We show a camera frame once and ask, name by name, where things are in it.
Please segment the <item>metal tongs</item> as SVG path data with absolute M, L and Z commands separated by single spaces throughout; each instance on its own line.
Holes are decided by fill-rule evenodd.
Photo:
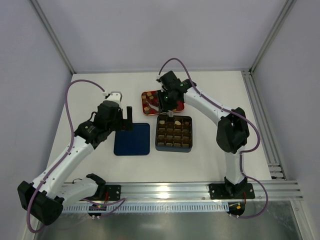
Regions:
M 146 103 L 148 104 L 148 106 L 149 106 L 151 109 L 154 109 L 155 111 L 158 111 L 158 110 L 159 110 L 159 106 L 158 106 L 158 105 L 154 105 L 152 102 L 149 102 L 149 101 L 147 101 Z

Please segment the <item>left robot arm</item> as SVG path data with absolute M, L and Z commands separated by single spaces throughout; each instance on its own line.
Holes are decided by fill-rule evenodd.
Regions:
M 54 223 L 64 208 L 80 200 L 99 200 L 106 192 L 106 182 L 94 173 L 68 187 L 63 183 L 75 168 L 90 155 L 112 132 L 133 128 L 133 109 L 123 109 L 116 101 L 105 100 L 94 112 L 94 119 L 81 123 L 72 133 L 71 142 L 60 156 L 38 177 L 18 186 L 18 196 L 27 217 L 35 217 L 45 226 Z

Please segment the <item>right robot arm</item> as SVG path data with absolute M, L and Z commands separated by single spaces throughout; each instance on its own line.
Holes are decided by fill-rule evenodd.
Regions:
M 181 81 L 173 71 L 158 75 L 156 80 L 161 84 L 156 93 L 160 113 L 172 111 L 181 102 L 200 111 L 217 127 L 216 142 L 225 155 L 226 174 L 223 183 L 209 184 L 210 198 L 254 199 L 253 185 L 248 182 L 241 161 L 250 135 L 244 110 L 225 108 L 198 89 L 192 80 Z

